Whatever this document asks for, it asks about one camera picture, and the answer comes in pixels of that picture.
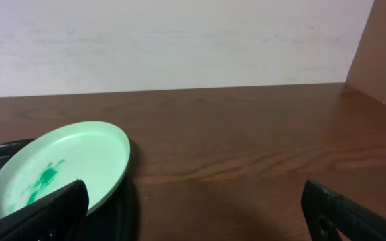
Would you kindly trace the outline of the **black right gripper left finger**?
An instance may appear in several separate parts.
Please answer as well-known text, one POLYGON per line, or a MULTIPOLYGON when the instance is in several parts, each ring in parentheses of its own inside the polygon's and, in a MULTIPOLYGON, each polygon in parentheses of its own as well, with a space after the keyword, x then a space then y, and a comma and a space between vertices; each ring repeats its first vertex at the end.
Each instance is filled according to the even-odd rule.
POLYGON ((0 241, 77 240, 88 211, 88 192, 77 180, 0 219, 0 241))

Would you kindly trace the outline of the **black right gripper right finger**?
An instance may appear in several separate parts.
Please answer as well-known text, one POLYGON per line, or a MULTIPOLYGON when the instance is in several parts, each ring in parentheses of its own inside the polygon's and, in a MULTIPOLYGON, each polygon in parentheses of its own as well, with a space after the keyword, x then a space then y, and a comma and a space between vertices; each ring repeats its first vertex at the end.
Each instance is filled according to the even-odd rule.
POLYGON ((312 241, 386 241, 385 218, 321 183, 305 182, 301 207, 312 241))

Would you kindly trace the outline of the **mint green plate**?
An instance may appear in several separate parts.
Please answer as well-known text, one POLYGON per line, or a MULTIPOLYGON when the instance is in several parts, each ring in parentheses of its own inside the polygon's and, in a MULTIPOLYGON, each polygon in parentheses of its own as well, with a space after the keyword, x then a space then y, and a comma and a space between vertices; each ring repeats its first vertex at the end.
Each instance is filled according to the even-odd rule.
POLYGON ((0 169, 0 219, 81 180, 88 213, 103 205, 121 183, 131 148, 118 126, 84 121, 33 140, 0 169))

